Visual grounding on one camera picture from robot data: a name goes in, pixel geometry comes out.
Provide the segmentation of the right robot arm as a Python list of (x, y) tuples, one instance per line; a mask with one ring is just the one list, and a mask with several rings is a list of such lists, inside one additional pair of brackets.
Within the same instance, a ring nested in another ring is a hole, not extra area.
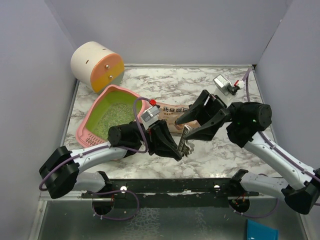
[(203, 90), (196, 101), (175, 123), (197, 121), (199, 127), (186, 135), (187, 140), (211, 141), (225, 124), (229, 140), (259, 157), (281, 178), (254, 174), (240, 169), (229, 182), (230, 191), (240, 196), (257, 192), (284, 201), (292, 210), (307, 215), (320, 197), (320, 171), (304, 164), (263, 131), (272, 123), (272, 109), (259, 102), (232, 102), (226, 105), (218, 95)]

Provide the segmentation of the clear bag sealing clip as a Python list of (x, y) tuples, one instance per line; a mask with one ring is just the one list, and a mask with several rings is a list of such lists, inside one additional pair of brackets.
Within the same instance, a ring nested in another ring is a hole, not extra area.
[(182, 157), (187, 157), (194, 151), (195, 145), (192, 142), (188, 142), (186, 139), (191, 130), (192, 128), (190, 126), (184, 125), (179, 144), (177, 146), (177, 151)]

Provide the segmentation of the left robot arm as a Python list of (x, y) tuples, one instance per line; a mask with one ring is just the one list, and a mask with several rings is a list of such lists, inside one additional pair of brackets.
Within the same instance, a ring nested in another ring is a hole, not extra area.
[(111, 127), (105, 143), (76, 150), (58, 147), (39, 169), (39, 190), (47, 191), (52, 199), (61, 198), (80, 185), (79, 177), (86, 170), (137, 153), (182, 159), (164, 120), (132, 121)]

